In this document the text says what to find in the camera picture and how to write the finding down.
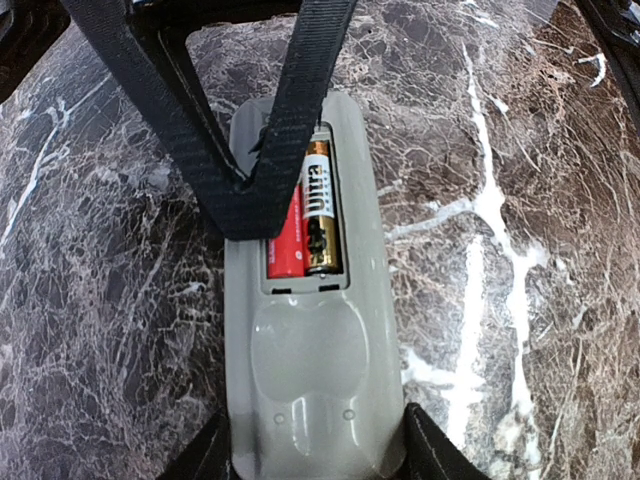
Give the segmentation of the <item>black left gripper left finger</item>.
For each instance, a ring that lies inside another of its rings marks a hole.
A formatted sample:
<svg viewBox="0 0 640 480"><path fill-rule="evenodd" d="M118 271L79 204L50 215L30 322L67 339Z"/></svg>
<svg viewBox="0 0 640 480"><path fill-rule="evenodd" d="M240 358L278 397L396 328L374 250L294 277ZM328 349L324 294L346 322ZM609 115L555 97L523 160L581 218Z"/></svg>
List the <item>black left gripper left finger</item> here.
<svg viewBox="0 0 640 480"><path fill-rule="evenodd" d="M231 437L227 415L218 409L185 449L172 460L159 480L230 480Z"/></svg>

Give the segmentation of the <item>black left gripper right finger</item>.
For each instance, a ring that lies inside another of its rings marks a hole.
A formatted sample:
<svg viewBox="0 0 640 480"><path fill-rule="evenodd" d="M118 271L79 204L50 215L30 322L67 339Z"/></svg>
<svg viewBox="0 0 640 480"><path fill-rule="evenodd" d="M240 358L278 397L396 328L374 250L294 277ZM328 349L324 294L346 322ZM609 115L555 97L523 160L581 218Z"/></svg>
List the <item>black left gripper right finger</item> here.
<svg viewBox="0 0 640 480"><path fill-rule="evenodd" d="M415 402L404 411L406 459L400 478L409 480L489 480L449 440Z"/></svg>

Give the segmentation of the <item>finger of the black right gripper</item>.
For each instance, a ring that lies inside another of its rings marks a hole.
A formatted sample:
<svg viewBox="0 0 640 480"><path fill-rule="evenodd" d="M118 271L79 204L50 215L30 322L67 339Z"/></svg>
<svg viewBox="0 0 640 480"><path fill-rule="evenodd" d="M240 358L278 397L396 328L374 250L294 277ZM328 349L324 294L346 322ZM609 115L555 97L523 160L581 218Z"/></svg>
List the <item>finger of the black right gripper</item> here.
<svg viewBox="0 0 640 480"><path fill-rule="evenodd" d="M355 10L352 1L68 1L65 9L151 126L219 233L277 236ZM186 47L208 25L294 14L274 97L223 132Z"/></svg>

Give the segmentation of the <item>white remote control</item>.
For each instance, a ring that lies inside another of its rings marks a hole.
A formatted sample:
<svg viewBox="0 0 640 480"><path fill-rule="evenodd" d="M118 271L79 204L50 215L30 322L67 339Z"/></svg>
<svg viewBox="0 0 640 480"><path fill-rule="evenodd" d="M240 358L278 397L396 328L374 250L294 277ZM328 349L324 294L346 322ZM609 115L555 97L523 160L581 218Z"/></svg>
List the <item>white remote control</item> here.
<svg viewBox="0 0 640 480"><path fill-rule="evenodd" d="M231 462L242 479L390 479L405 458L388 262L364 120L332 91L329 163L342 270L267 275L265 241L224 251Z"/></svg>

